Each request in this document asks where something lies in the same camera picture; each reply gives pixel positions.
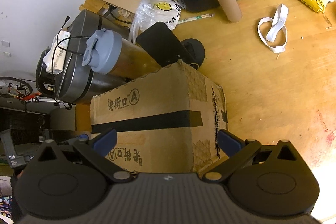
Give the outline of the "cardboard box with black tape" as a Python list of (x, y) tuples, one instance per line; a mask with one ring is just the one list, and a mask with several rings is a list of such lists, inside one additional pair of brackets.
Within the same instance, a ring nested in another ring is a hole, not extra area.
[(107, 158), (131, 172), (203, 173), (226, 157), (217, 140), (228, 129), (224, 90), (182, 61), (94, 96), (91, 125), (116, 130)]

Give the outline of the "bicycle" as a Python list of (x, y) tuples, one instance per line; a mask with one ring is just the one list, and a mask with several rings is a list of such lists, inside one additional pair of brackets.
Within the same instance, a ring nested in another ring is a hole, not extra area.
[(0, 77), (1, 98), (16, 99), (21, 104), (26, 105), (30, 102), (39, 102), (41, 92), (34, 92), (33, 87), (24, 80), (14, 77)]

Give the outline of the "steel electric kettle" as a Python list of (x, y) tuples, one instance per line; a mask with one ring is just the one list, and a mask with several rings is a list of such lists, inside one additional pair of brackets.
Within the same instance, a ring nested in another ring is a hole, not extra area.
[(91, 36), (96, 30), (107, 28), (127, 38), (129, 30), (113, 23), (111, 20), (94, 12), (83, 10), (68, 27), (73, 37), (68, 43), (63, 71), (56, 74), (47, 73), (43, 57), (53, 50), (47, 48), (41, 54), (36, 69), (36, 87), (42, 95), (65, 103), (89, 103), (95, 95), (112, 90), (125, 83), (125, 79), (114, 75), (100, 75), (82, 66), (82, 54), (86, 48), (85, 36)]

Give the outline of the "bottle with grey lid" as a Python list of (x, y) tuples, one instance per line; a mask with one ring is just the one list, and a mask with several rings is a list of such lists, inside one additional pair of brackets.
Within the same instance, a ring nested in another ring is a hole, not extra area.
[(101, 75), (137, 79), (161, 69), (143, 48), (128, 42), (115, 31), (103, 28), (87, 40), (82, 66)]

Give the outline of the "black phone stand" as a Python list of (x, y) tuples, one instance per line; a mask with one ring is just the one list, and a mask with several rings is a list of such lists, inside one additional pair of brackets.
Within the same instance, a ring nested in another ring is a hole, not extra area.
[(180, 41), (163, 22), (157, 22), (136, 38), (139, 44), (161, 66), (182, 60), (198, 69), (205, 59), (205, 48), (197, 39)]

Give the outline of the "wrapped disposable chopsticks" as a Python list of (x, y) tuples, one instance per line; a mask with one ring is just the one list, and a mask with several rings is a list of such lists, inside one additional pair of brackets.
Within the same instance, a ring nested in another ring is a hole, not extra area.
[(214, 15), (215, 14), (203, 14), (203, 15), (192, 16), (192, 17), (189, 17), (189, 18), (180, 19), (178, 21), (178, 24), (193, 22), (193, 21), (201, 20), (201, 19), (212, 18), (212, 17), (214, 17)]

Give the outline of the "white elastic band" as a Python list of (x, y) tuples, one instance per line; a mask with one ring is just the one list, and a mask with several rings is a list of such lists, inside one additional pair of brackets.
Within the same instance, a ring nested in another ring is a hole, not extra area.
[[(274, 17), (265, 17), (259, 20), (257, 25), (257, 33), (262, 41), (262, 43), (273, 53), (280, 54), (285, 52), (285, 47), (288, 42), (288, 31), (286, 29), (286, 20), (288, 17), (288, 8), (284, 4), (280, 4), (274, 13)], [(264, 23), (272, 23), (270, 30), (267, 32), (266, 36), (261, 33), (260, 27)], [(274, 43), (277, 38), (278, 33), (282, 31), (285, 36), (285, 41), (280, 46), (270, 46), (270, 43)]]

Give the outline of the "white smiley plastic bag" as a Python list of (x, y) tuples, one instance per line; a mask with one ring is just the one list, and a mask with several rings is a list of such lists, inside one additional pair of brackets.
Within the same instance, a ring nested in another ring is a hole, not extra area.
[(141, 0), (132, 21), (128, 41), (135, 44), (140, 32), (157, 22), (174, 30), (181, 17), (181, 6), (175, 0)]

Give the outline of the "small paper clip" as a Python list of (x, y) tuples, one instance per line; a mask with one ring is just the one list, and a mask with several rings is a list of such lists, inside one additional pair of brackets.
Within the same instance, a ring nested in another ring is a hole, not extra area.
[(332, 28), (333, 25), (331, 24), (331, 21), (328, 19), (328, 17), (326, 15), (323, 15), (323, 18), (324, 18), (324, 20), (325, 20), (325, 22), (327, 24), (326, 29), (328, 30), (328, 29)]

